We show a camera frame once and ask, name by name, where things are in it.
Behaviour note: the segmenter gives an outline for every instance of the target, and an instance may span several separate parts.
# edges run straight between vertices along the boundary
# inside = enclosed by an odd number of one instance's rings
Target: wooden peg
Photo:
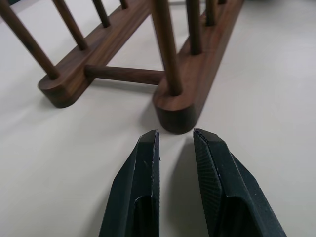
[[[186,0],[190,50],[192,55],[199,55],[202,52],[199,0]]]
[[[217,21],[217,0],[206,0],[206,25],[214,26]]]
[[[172,96],[178,96],[182,93],[182,84],[168,1],[150,0],[149,2],[169,93]]]
[[[101,0],[92,0],[94,3],[94,6],[98,12],[98,15],[101,19],[102,25],[104,28],[109,27],[110,26],[110,21],[108,19],[107,13],[104,9],[104,6],[101,2]]]
[[[66,3],[64,0],[52,0],[53,3],[55,4],[60,16],[63,18],[65,24],[67,25],[70,33],[74,37],[75,41],[78,44],[78,47],[81,50],[88,49],[88,45],[82,36],[71,12],[69,11]]]
[[[59,73],[36,43],[34,38],[24,27],[20,19],[12,11],[7,0],[0,0],[0,15],[3,20],[8,24],[11,30],[16,34],[20,41],[24,44],[26,49],[32,54],[35,60],[40,64],[44,69],[50,79],[55,80],[59,77]]]
[[[122,9],[128,9],[128,4],[126,2],[126,0],[119,0],[120,1],[120,4],[122,6]]]

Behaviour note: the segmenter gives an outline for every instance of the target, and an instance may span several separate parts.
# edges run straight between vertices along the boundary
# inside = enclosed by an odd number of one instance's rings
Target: wooden rack
[[[158,85],[153,103],[161,125],[172,133],[196,124],[215,78],[243,0],[186,0],[189,37],[176,54],[167,0],[120,0],[107,16],[101,0],[92,0],[101,24],[84,38],[64,0],[52,0],[77,46],[54,66],[23,23],[0,0],[0,15],[47,75],[39,89],[58,108],[72,105],[95,78]],[[119,49],[152,15],[164,72],[107,67]]]

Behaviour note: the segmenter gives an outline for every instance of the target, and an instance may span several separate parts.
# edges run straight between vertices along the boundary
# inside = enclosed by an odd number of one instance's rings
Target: white background
[[[67,0],[86,36],[90,0]],[[119,0],[103,1],[108,13]],[[56,64],[74,46],[50,0],[13,10]],[[316,232],[316,1],[246,0],[196,125],[257,178],[288,237]],[[186,10],[171,14],[179,49]],[[149,17],[110,62],[162,70]],[[160,236],[206,237],[192,131],[163,130],[155,86],[96,79],[68,108],[37,88],[44,71],[0,19],[0,236],[97,237],[112,181],[140,135],[160,130]]]

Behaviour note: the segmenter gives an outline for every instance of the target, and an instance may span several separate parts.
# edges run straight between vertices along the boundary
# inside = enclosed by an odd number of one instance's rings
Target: wooden rod
[[[26,49],[32,54],[35,60],[44,69],[50,79],[55,80],[59,77],[59,72],[36,43],[34,38],[24,27],[20,19],[12,11],[7,0],[0,0],[0,15],[8,24],[11,30],[16,34],[20,41],[24,44]]]
[[[70,33],[74,37],[75,41],[78,44],[79,49],[85,50],[88,49],[88,45],[82,36],[71,12],[69,11],[64,0],[52,0],[55,4],[57,10],[59,11],[60,16],[63,18],[65,24],[67,25]]]
[[[128,4],[126,2],[126,0],[119,0],[120,4],[122,6],[122,9],[128,9]]]
[[[191,54],[199,55],[202,53],[199,0],[186,0],[186,4]]]
[[[206,25],[214,26],[217,20],[217,0],[206,0]]]
[[[169,93],[171,96],[178,96],[182,93],[182,85],[168,0],[150,0],[149,3]]]
[[[104,28],[109,27],[110,26],[110,21],[108,19],[107,13],[104,9],[104,6],[101,2],[101,0],[92,0],[94,3],[94,6],[98,12],[98,15],[101,19],[102,25]]]
[[[164,72],[134,68],[117,68],[86,65],[84,74],[91,78],[103,78],[143,84],[158,85]]]

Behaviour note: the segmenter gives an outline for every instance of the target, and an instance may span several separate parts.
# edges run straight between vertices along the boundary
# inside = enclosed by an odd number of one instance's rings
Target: black plastic object
[[[99,237],[159,237],[159,133],[141,136],[115,177]]]
[[[13,4],[17,3],[18,1],[20,1],[20,0],[9,0],[9,4],[13,5]]]
[[[252,174],[216,134],[194,130],[199,188],[210,237],[285,237]]]

